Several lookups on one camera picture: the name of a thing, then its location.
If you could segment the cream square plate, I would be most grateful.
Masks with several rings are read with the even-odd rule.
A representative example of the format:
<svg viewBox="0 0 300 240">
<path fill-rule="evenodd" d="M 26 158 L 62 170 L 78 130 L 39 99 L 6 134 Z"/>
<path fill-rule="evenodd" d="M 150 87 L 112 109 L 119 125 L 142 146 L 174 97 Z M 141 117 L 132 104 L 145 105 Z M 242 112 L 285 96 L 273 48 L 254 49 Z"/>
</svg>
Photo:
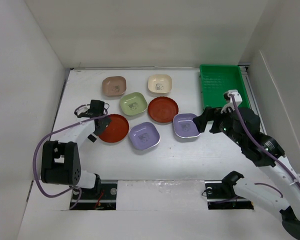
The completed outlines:
<svg viewBox="0 0 300 240">
<path fill-rule="evenodd" d="M 147 87 L 151 93 L 167 94 L 172 90 L 172 78 L 167 74 L 153 74 L 148 78 Z"/>
</svg>

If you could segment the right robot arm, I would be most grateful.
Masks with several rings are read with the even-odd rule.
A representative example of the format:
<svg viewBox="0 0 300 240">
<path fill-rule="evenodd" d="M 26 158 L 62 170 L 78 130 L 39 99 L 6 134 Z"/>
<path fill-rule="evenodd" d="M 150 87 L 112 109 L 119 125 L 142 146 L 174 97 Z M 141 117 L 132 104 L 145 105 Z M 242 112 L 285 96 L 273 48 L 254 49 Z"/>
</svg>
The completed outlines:
<svg viewBox="0 0 300 240">
<path fill-rule="evenodd" d="M 231 171 L 222 180 L 221 191 L 227 197 L 243 197 L 281 221 L 286 232 L 300 240 L 300 177 L 285 159 L 285 151 L 278 142 L 260 131 L 260 117 L 245 107 L 206 107 L 193 119 L 203 133 L 212 122 L 210 133 L 223 133 L 275 184 L 282 193 L 277 197 L 249 182 L 246 177 Z"/>
</svg>

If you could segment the red round plate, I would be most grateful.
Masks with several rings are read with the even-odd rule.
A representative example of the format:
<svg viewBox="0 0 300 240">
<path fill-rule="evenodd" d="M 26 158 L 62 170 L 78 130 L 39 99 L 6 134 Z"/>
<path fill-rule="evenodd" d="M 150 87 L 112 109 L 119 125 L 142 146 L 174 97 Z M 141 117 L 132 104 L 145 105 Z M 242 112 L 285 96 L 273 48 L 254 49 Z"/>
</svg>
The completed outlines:
<svg viewBox="0 0 300 240">
<path fill-rule="evenodd" d="M 159 96 L 148 104 L 147 113 L 155 122 L 166 124 L 173 121 L 179 107 L 172 98 Z"/>
<path fill-rule="evenodd" d="M 123 140 L 129 132 L 128 120 L 120 114 L 110 114 L 108 118 L 111 122 L 108 127 L 104 130 L 99 138 L 106 143 L 117 143 Z"/>
</svg>

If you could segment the green square plate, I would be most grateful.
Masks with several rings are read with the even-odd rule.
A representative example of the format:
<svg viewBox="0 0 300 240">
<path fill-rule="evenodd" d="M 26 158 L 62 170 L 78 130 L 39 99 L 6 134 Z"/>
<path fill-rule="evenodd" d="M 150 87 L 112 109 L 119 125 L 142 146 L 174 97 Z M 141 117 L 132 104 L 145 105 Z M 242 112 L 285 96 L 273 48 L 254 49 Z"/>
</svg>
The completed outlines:
<svg viewBox="0 0 300 240">
<path fill-rule="evenodd" d="M 147 109 L 148 103 L 142 93 L 133 92 L 124 95 L 119 100 L 119 106 L 125 115 L 135 116 L 143 113 Z"/>
</svg>

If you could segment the brown square plate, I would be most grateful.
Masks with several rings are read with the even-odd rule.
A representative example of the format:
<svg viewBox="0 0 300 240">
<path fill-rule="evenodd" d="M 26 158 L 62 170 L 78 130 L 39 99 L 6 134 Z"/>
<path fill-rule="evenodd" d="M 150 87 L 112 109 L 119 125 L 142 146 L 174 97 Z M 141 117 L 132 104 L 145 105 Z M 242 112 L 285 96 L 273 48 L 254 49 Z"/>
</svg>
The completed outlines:
<svg viewBox="0 0 300 240">
<path fill-rule="evenodd" d="M 123 76 L 110 76 L 102 81 L 102 92 L 107 97 L 118 97 L 127 90 L 127 81 Z"/>
</svg>

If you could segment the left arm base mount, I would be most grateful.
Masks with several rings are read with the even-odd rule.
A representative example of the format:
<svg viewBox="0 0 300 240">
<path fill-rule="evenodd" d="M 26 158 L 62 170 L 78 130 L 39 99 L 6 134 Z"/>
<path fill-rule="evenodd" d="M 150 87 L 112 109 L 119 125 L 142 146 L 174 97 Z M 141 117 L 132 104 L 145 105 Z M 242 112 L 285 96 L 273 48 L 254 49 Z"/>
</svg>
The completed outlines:
<svg viewBox="0 0 300 240">
<path fill-rule="evenodd" d="M 69 209 L 74 211 L 114 211 L 117 206 L 117 188 L 117 181 L 104 181 L 100 185 L 99 193 L 93 189 L 82 188 L 80 198 L 79 191 L 73 190 Z"/>
</svg>

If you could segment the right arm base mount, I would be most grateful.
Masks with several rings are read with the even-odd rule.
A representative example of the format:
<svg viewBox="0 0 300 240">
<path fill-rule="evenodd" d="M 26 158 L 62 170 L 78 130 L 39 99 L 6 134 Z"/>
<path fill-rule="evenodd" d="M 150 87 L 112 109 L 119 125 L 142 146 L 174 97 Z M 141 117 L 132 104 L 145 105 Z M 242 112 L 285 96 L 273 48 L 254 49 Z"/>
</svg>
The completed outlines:
<svg viewBox="0 0 300 240">
<path fill-rule="evenodd" d="M 204 184 L 201 196 L 206 198 L 209 210 L 254 210 L 251 201 L 227 192 L 221 180 L 205 180 Z"/>
</svg>

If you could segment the purple square plate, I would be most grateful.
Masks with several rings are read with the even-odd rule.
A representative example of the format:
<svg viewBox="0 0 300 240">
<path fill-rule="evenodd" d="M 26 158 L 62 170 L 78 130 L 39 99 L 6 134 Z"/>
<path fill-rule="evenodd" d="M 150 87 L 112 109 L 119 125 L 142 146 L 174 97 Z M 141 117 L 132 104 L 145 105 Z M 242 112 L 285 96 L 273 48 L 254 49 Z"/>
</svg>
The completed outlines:
<svg viewBox="0 0 300 240">
<path fill-rule="evenodd" d="M 197 138 L 201 133 L 193 122 L 193 119 L 196 117 L 197 115 L 193 113 L 179 113 L 175 115 L 172 121 L 174 133 L 183 139 Z"/>
<path fill-rule="evenodd" d="M 132 127 L 128 133 L 132 145 L 140 151 L 156 146 L 160 142 L 160 134 L 151 122 L 143 122 Z"/>
</svg>

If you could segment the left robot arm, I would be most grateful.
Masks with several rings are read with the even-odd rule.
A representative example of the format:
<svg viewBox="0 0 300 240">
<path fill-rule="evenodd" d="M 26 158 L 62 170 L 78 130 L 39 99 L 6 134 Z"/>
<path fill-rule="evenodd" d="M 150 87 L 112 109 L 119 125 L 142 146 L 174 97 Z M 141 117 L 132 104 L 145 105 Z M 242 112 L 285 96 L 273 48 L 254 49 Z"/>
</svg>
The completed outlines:
<svg viewBox="0 0 300 240">
<path fill-rule="evenodd" d="M 81 168 L 80 146 L 95 131 L 103 133 L 110 124 L 108 111 L 103 115 L 88 118 L 53 131 L 45 138 L 65 131 L 57 140 L 47 140 L 42 147 L 40 179 L 45 184 L 81 188 L 90 198 L 101 194 L 101 179 L 96 173 Z"/>
</svg>

